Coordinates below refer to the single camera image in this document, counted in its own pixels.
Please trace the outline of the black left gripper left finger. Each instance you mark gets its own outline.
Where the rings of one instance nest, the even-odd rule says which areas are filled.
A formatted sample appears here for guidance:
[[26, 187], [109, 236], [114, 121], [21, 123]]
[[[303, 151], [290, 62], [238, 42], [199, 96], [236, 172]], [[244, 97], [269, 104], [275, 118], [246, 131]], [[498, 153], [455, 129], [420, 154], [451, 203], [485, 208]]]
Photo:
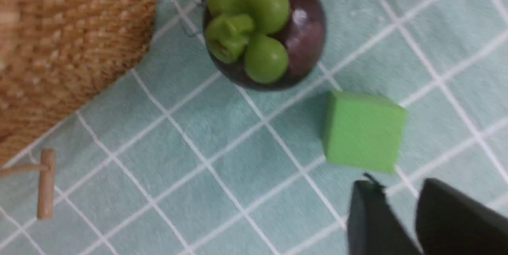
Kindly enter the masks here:
[[386, 199], [386, 186], [370, 174], [354, 181], [347, 222], [350, 255], [420, 255]]

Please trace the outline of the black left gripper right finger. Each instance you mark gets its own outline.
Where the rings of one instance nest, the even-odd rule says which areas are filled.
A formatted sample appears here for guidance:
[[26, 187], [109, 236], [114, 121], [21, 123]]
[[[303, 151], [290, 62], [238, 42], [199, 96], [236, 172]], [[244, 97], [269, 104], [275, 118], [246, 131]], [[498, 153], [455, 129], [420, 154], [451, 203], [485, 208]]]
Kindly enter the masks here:
[[425, 255], [506, 255], [508, 220], [436, 179], [425, 179], [415, 230]]

